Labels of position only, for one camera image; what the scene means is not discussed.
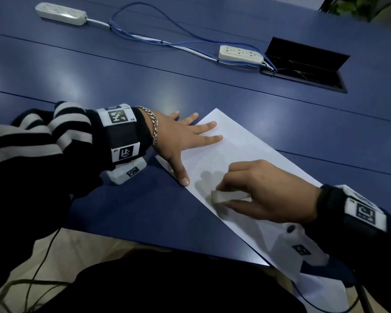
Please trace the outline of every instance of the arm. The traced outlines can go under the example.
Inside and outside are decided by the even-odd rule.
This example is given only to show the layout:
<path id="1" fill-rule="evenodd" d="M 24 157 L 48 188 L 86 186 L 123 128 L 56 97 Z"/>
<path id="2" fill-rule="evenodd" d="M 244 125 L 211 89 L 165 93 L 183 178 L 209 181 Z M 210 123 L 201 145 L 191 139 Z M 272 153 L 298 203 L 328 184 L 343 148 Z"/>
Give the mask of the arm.
<path id="1" fill-rule="evenodd" d="M 386 214 L 386 232 L 363 234 L 360 221 L 352 226 L 347 223 L 343 190 L 328 185 L 319 189 L 264 160 L 232 163 L 217 189 L 251 194 L 252 202 L 225 203 L 241 214 L 303 224 L 307 236 L 348 265 L 375 300 L 391 312 L 391 215 Z"/>
<path id="2" fill-rule="evenodd" d="M 149 115 L 138 108 L 132 111 L 139 153 L 116 163 L 143 156 L 152 144 L 154 126 Z M 154 113 L 156 150 L 170 162 L 179 180 L 189 182 L 181 151 L 220 141 L 219 136 L 197 135 L 215 123 L 189 126 L 198 114 L 175 121 L 178 112 Z M 115 168 L 110 144 L 115 140 L 128 145 L 132 134 L 121 127 L 107 130 L 97 112 L 67 102 L 56 104 L 54 112 L 29 110 L 11 126 L 0 125 L 0 286 L 11 270 L 31 257 L 37 239 L 63 226 L 71 198 L 90 193 L 102 184 L 100 173 Z"/>

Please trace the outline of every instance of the person's left hand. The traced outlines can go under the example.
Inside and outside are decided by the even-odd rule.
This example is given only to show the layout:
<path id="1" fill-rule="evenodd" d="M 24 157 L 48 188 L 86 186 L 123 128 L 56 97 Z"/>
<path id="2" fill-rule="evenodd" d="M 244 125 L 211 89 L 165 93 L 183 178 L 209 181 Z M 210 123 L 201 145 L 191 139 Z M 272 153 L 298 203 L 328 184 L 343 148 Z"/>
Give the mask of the person's left hand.
<path id="1" fill-rule="evenodd" d="M 149 115 L 142 109 L 139 109 L 145 117 L 146 124 L 153 135 L 153 123 Z M 181 161 L 181 152 L 185 149 L 203 147 L 220 142 L 223 136 L 201 136 L 214 127 L 216 122 L 210 122 L 203 125 L 194 125 L 198 118 L 198 113 L 193 113 L 183 120 L 176 121 L 180 115 L 179 112 L 172 113 L 170 116 L 152 110 L 158 119 L 158 139 L 155 149 L 160 156 L 171 165 L 175 177 L 183 186 L 190 184 L 190 178 Z"/>

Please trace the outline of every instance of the black pants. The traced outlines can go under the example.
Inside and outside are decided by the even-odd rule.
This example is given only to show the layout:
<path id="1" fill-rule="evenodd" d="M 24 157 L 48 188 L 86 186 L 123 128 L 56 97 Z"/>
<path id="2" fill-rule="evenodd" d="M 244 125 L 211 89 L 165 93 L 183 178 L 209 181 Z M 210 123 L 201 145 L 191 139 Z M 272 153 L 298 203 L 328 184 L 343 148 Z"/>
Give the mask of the black pants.
<path id="1" fill-rule="evenodd" d="M 172 251 L 132 250 L 80 272 L 38 312 L 260 309 L 303 313 L 303 304 L 255 266 Z"/>

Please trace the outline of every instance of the bracelet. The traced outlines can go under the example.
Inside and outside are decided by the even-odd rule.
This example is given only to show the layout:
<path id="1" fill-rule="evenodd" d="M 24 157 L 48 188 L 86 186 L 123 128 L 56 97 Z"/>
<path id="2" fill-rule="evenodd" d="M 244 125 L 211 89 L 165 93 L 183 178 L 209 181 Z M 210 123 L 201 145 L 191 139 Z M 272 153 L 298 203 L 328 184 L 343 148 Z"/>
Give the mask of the bracelet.
<path id="1" fill-rule="evenodd" d="M 153 114 L 153 112 L 148 109 L 148 108 L 145 108 L 144 106 L 140 106 L 138 105 L 137 108 L 141 108 L 142 110 L 144 110 L 146 113 L 148 113 L 149 117 L 151 118 L 152 120 L 152 123 L 153 123 L 153 136 L 152 136 L 152 142 L 153 142 L 153 145 L 155 146 L 156 145 L 156 142 L 158 140 L 158 119 L 156 118 L 155 114 Z"/>

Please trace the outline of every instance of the blue table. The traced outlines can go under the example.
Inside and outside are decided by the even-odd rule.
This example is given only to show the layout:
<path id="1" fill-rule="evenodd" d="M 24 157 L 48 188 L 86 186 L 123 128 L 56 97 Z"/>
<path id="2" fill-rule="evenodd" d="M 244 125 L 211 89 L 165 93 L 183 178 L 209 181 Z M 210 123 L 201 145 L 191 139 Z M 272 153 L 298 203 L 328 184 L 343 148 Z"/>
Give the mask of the blue table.
<path id="1" fill-rule="evenodd" d="M 205 37 L 265 49 L 277 36 L 349 54 L 341 69 L 349 93 L 342 94 L 130 43 L 98 26 L 41 20 L 34 7 L 42 1 L 0 0 L 0 13 L 6 9 L 12 18 L 0 16 L 0 123 L 59 100 L 86 108 L 126 102 L 165 113 L 197 111 L 201 118 L 217 107 L 319 181 L 348 184 L 391 211 L 391 30 L 269 0 L 144 0 Z M 46 1 L 105 21 L 135 0 Z M 118 23 L 170 41 L 188 39 L 144 8 Z M 153 153 L 146 160 L 133 181 L 105 184 L 76 200 L 66 226 L 265 263 L 178 186 Z M 349 279 L 332 265 L 319 274 Z"/>

